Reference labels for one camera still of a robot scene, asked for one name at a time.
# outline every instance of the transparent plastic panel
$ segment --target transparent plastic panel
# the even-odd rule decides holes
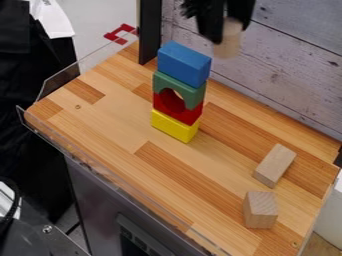
[[[119,44],[118,42],[122,41],[123,39],[126,40],[127,42],[124,45]],[[110,56],[113,56],[117,52],[128,47],[137,39],[138,38],[136,36],[136,30],[133,30],[131,32],[125,32],[123,35],[120,35],[120,38],[118,38],[117,40],[109,41],[108,44],[90,53],[89,55],[85,56],[81,60],[71,64],[70,66],[61,70],[57,74],[49,77],[48,79],[44,81],[43,87],[40,90],[40,93],[36,101],[41,100],[42,98],[54,92],[61,86],[72,81],[79,75],[84,74],[87,71],[91,70],[96,65],[108,59]]]
[[[161,222],[172,232],[177,234],[183,241],[194,246],[201,255],[222,255],[229,256],[227,252],[213,243],[211,240],[203,236],[197,230],[189,226],[187,223],[179,219],[177,216],[163,208],[153,199],[131,186],[115,172],[106,168],[103,164],[92,158],[90,155],[82,151],[73,142],[63,135],[48,127],[44,122],[36,116],[17,106],[17,112],[22,124],[41,137],[51,146],[55,147],[62,154],[82,166],[85,171],[89,171],[104,181],[109,187],[114,189],[121,196],[139,207],[152,218]]]
[[[123,48],[128,47],[137,40],[137,36],[135,35],[135,31],[132,31],[130,33],[126,33],[125,35],[121,35],[121,39],[125,39],[127,43],[120,45],[115,41],[109,42],[107,45],[101,47],[97,51],[89,54],[80,61],[73,63],[69,67],[47,79],[44,82],[36,101],[42,100],[44,97],[72,81],[79,75],[86,73]],[[29,130],[58,149],[66,157],[81,165],[86,171],[93,173],[98,178],[103,180],[108,186],[131,201],[142,211],[161,222],[164,226],[167,226],[172,232],[183,239],[183,241],[196,248],[199,255],[229,255],[215,243],[207,239],[173,213],[159,205],[149,196],[145,195],[142,191],[139,191],[137,188],[130,185],[114,171],[109,170],[99,161],[84,152],[70,139],[63,136],[63,134],[60,134],[56,130],[52,129],[38,116],[27,112],[20,106],[17,106],[17,111],[22,124]]]

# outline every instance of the white wooden wall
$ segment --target white wooden wall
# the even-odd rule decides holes
[[[182,2],[163,0],[163,42],[212,56]],[[257,0],[241,54],[211,77],[342,141],[342,1]]]

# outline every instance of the rectangular wooden block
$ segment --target rectangular wooden block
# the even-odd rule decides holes
[[[205,83],[210,67],[210,57],[174,41],[158,51],[158,70],[194,88]]]
[[[272,228],[278,218],[278,207],[273,192],[248,192],[243,202],[247,228]]]
[[[274,188],[296,156],[292,150],[276,144],[255,169],[253,177],[269,188]]]
[[[153,92],[161,94],[165,89],[178,92],[189,110],[195,109],[204,100],[206,82],[198,88],[193,88],[164,73],[155,72],[153,75]]]
[[[199,120],[189,126],[153,109],[151,124],[154,128],[157,128],[184,143],[188,143],[198,131]]]

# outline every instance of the stacked blocks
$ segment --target stacked blocks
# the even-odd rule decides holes
[[[153,76],[153,127],[190,142],[199,127],[210,66],[211,58],[174,41],[158,51],[158,71]]]

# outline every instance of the natural wood block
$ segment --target natural wood block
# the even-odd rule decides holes
[[[267,187],[274,188],[296,156],[292,150],[276,144],[255,169],[253,177]]]
[[[152,110],[151,123],[154,128],[157,128],[184,143],[191,141],[196,135],[199,127],[199,120],[189,126],[155,109]]]
[[[277,203],[273,192],[248,192],[243,202],[247,228],[271,228],[278,217]]]

